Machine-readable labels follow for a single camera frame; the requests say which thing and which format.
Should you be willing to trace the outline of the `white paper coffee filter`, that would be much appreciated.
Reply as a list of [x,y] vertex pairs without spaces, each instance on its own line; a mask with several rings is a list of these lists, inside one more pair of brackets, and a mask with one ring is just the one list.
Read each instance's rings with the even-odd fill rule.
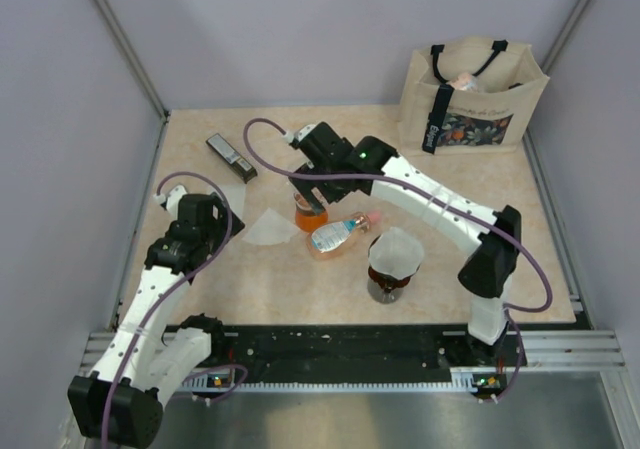
[[413,276],[425,258],[422,244],[404,230],[391,227],[370,246],[368,261],[378,273],[401,280]]

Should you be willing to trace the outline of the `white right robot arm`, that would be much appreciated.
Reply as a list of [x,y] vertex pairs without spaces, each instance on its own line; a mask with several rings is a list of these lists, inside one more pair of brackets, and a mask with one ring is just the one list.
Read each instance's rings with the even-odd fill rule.
[[456,244],[466,257],[457,278],[472,295],[467,353],[481,365],[498,358],[507,325],[503,304],[519,256],[520,213],[466,199],[374,136],[352,144],[320,122],[285,139],[307,159],[290,180],[313,209],[361,192],[405,210]]

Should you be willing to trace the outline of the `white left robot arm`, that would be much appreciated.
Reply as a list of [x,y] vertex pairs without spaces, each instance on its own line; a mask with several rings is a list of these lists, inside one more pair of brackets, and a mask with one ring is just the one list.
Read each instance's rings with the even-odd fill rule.
[[188,317],[168,345],[162,336],[195,276],[244,224],[216,192],[189,194],[178,186],[162,203],[172,221],[147,250],[123,321],[93,367],[67,390],[80,433],[104,444],[149,447],[165,406],[193,370],[226,356],[214,318]]

